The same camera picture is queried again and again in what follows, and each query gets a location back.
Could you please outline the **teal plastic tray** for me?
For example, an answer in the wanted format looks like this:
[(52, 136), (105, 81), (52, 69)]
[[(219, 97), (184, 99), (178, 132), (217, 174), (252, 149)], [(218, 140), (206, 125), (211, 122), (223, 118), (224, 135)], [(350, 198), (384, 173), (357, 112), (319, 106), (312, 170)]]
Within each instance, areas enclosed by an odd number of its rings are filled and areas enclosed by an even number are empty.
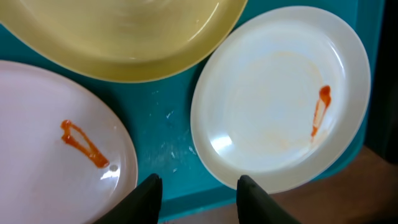
[[(295, 5), (319, 7), (346, 21), (367, 51), (371, 79), (374, 78), (385, 1), (249, 0), (234, 29), (263, 12)], [(136, 148), (138, 182), (152, 173), (159, 174), (163, 180), (160, 221), (235, 203), (236, 192), (217, 181), (200, 162), (190, 133), (192, 95), (207, 58), (160, 81), (140, 84), (104, 82), (78, 75), (45, 59), (1, 25), (1, 59), (61, 74), (97, 95), (119, 116)], [(367, 119), (368, 115), (341, 157), (314, 180), (337, 174), (358, 155), (364, 142)]]

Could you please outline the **black water tray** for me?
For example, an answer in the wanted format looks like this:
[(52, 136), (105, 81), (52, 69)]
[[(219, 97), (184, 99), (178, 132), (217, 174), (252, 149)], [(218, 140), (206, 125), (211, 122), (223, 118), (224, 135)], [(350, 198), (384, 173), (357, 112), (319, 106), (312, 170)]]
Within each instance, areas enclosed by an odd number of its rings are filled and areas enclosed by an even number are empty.
[(384, 5), (365, 145), (397, 164), (397, 0)]

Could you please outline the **yellow-green plate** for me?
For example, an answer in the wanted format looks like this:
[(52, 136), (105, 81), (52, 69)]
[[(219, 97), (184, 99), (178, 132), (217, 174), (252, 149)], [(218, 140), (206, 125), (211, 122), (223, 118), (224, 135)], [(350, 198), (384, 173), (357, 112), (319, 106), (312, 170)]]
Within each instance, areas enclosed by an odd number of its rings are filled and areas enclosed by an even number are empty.
[(1, 24), (52, 62), (118, 83), (160, 80), (209, 56), (246, 0), (2, 0)]

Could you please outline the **white plate with ketchup left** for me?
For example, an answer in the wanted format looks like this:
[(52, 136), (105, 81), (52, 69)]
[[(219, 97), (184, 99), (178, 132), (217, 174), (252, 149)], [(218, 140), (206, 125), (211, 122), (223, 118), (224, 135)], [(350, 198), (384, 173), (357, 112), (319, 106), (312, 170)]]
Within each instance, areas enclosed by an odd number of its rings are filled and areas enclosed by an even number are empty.
[(1, 62), (1, 222), (91, 223), (137, 185), (116, 114), (56, 73)]

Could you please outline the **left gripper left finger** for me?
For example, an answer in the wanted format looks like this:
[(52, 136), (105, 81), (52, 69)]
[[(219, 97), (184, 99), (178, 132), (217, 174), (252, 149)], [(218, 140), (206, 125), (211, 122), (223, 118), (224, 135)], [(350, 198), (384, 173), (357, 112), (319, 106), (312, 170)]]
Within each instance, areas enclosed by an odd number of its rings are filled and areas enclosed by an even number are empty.
[(151, 174), (94, 224), (157, 224), (162, 189), (162, 179), (157, 174)]

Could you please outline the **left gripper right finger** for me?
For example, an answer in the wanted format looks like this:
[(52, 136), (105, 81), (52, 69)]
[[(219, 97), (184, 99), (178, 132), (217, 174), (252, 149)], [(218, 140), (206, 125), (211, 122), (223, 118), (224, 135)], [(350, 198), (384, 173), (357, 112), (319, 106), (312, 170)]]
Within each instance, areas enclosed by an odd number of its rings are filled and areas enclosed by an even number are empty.
[(240, 224), (300, 224), (248, 175), (238, 180), (236, 205)]

